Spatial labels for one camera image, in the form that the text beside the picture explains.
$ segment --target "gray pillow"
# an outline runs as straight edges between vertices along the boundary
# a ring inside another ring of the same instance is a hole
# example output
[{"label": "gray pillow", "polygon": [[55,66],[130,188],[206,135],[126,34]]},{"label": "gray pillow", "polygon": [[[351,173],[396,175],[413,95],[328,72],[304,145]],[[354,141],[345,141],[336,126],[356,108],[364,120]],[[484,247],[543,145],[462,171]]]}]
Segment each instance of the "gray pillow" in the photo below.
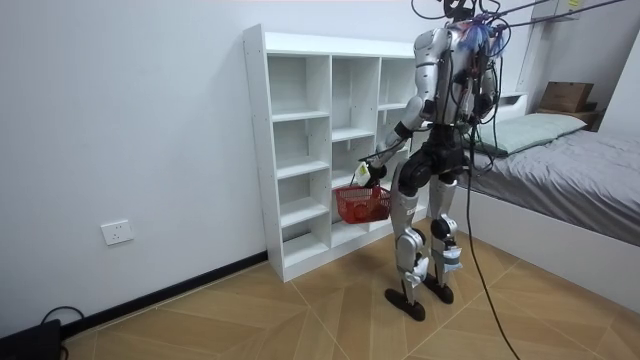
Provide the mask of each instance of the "gray pillow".
[{"label": "gray pillow", "polygon": [[560,114],[531,114],[523,116],[540,126],[547,128],[552,133],[557,134],[556,138],[562,135],[571,134],[585,127],[584,121],[569,115]]},{"label": "gray pillow", "polygon": [[531,114],[478,127],[476,150],[495,156],[508,156],[534,146],[544,145],[586,124],[580,119],[556,114]]}]

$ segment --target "robot leg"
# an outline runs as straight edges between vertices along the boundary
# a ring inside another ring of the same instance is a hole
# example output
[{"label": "robot leg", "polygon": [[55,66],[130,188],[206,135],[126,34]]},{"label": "robot leg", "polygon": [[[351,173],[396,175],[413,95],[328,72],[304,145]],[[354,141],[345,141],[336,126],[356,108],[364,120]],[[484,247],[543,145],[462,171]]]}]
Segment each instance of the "robot leg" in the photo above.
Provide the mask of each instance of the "robot leg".
[{"label": "robot leg", "polygon": [[458,225],[448,216],[457,184],[454,174],[445,173],[434,179],[429,187],[429,216],[433,219],[430,251],[435,276],[428,274],[424,284],[445,304],[453,303],[453,291],[447,285],[449,273],[462,267],[462,249],[455,241]]},{"label": "robot leg", "polygon": [[420,230],[411,227],[418,205],[417,192],[401,190],[402,186],[406,186],[406,184],[403,185],[401,176],[406,169],[415,165],[417,158],[420,156],[416,156],[416,158],[412,156],[409,161],[400,163],[393,176],[391,224],[396,237],[396,266],[400,275],[402,293],[394,289],[387,289],[385,297],[391,304],[406,312],[414,320],[423,321],[426,314],[424,307],[416,299],[415,287],[425,281],[429,267],[429,257],[423,256],[421,252],[426,243],[426,237]]}]

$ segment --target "robot shoulder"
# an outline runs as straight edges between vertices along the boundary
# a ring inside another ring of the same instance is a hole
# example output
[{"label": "robot shoulder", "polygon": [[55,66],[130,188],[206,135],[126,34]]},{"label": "robot shoulder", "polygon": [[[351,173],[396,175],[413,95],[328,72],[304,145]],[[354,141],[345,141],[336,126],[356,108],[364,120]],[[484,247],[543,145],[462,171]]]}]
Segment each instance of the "robot shoulder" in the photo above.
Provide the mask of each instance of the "robot shoulder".
[{"label": "robot shoulder", "polygon": [[449,47],[450,39],[449,29],[437,28],[420,34],[413,43],[414,50],[436,50],[438,53]]}]

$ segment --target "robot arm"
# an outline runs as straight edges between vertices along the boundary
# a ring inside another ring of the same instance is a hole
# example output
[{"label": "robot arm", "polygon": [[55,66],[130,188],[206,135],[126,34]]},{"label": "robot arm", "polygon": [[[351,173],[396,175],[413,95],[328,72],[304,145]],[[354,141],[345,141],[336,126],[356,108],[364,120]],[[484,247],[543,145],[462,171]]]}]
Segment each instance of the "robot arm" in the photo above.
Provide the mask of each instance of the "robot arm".
[{"label": "robot arm", "polygon": [[422,127],[424,120],[431,119],[436,112],[438,68],[442,54],[448,50],[450,34],[448,29],[439,28],[421,34],[414,42],[416,59],[417,94],[404,109],[400,122],[394,130],[376,145],[376,156],[356,172],[360,185],[371,185],[386,175],[384,166],[413,135]]}]

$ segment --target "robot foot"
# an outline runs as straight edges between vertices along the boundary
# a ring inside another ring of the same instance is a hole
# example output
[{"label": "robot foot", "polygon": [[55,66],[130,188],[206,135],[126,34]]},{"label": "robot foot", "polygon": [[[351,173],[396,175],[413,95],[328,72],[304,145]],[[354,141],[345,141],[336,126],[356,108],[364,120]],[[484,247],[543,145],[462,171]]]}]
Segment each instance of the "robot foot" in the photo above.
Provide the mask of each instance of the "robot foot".
[{"label": "robot foot", "polygon": [[427,274],[427,279],[422,282],[429,290],[431,290],[445,304],[453,304],[453,290],[448,285],[440,286],[438,279]]},{"label": "robot foot", "polygon": [[406,312],[407,315],[411,316],[411,318],[413,318],[413,320],[415,321],[424,321],[424,319],[426,319],[427,317],[422,304],[417,301],[413,304],[409,304],[409,302],[407,301],[407,297],[399,291],[387,289],[384,292],[384,297],[393,306]]}]

